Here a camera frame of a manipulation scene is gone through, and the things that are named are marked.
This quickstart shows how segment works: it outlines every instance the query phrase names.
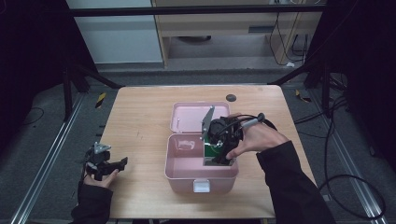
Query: person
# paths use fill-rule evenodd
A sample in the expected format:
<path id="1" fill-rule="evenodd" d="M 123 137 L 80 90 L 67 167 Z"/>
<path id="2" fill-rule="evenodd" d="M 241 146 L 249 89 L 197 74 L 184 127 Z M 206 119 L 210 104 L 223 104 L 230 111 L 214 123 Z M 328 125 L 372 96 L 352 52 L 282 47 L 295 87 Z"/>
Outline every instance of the person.
<path id="1" fill-rule="evenodd" d="M 334 224 L 332 213 L 316 185 L 304 174 L 293 143 L 282 133 L 257 123 L 244 128 L 244 140 L 227 154 L 236 158 L 249 151 L 257 152 L 257 159 L 265 172 L 276 213 L 277 224 Z M 107 189 L 117 173 L 104 181 L 90 176 L 78 196 L 80 203 L 73 210 L 73 223 L 106 223 L 112 192 Z"/>

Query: hand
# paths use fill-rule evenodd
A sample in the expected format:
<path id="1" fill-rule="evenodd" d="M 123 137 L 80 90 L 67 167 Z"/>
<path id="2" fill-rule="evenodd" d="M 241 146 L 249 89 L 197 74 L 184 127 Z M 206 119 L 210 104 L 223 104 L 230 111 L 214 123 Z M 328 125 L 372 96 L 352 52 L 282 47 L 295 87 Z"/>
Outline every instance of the hand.
<path id="1" fill-rule="evenodd" d="M 113 180 L 117 177 L 118 173 L 119 173 L 119 170 L 116 169 L 107 177 L 103 177 L 102 181 L 95 180 L 90 175 L 86 175 L 84 178 L 84 184 L 108 189 L 111 182 L 113 182 Z"/>
<path id="2" fill-rule="evenodd" d="M 236 117 L 238 115 L 240 114 L 234 114 L 231 115 L 231 117 Z M 243 132 L 244 140 L 240 141 L 238 147 L 227 154 L 227 160 L 236 158 L 248 151 L 264 151 L 289 141 L 285 135 L 263 123 L 257 123 L 248 128 L 244 128 Z"/>

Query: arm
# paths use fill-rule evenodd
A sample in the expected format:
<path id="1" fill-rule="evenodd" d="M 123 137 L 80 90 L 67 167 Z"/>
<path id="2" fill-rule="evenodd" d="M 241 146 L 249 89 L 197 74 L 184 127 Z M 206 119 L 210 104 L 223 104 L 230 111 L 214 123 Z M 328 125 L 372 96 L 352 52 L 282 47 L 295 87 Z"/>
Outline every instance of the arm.
<path id="1" fill-rule="evenodd" d="M 291 141 L 257 153 L 281 223 L 335 223 L 315 184 L 301 169 Z"/>
<path id="2" fill-rule="evenodd" d="M 86 175 L 78 190 L 78 205 L 72 210 L 72 224 L 107 223 L 110 217 L 110 205 L 113 192 L 108 189 L 116 178 L 118 170 L 113 171 L 102 181 Z"/>

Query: person's left hand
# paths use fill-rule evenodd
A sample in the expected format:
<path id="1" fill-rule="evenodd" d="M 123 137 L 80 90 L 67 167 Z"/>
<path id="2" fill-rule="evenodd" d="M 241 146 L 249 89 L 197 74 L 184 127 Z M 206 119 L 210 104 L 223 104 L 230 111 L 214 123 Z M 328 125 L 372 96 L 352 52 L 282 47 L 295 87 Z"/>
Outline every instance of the person's left hand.
<path id="1" fill-rule="evenodd" d="M 118 173 L 119 173 L 119 170 L 114 170 L 113 173 L 111 173 L 107 177 L 103 176 L 102 181 L 95 180 L 90 175 L 86 175 L 84 178 L 84 184 L 108 189 L 111 182 L 113 182 L 113 180 L 117 177 Z"/>

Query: wooden table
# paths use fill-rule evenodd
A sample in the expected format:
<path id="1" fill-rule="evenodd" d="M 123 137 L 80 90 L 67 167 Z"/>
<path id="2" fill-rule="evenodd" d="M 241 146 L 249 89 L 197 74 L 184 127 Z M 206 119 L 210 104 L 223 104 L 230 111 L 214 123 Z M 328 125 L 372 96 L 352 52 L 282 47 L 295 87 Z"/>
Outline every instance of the wooden table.
<path id="1" fill-rule="evenodd" d="M 293 124 L 282 90 L 278 86 L 175 86 L 120 89 L 101 140 L 111 145 L 111 160 L 128 157 L 112 190 L 114 218 L 259 218 L 274 217 L 274 207 L 264 172 L 254 152 L 238 158 L 239 174 L 233 189 L 222 195 L 177 194 L 164 175 L 170 120 L 177 102 L 226 102 L 231 113 L 263 112 L 297 149 L 305 173 L 313 175 Z"/>

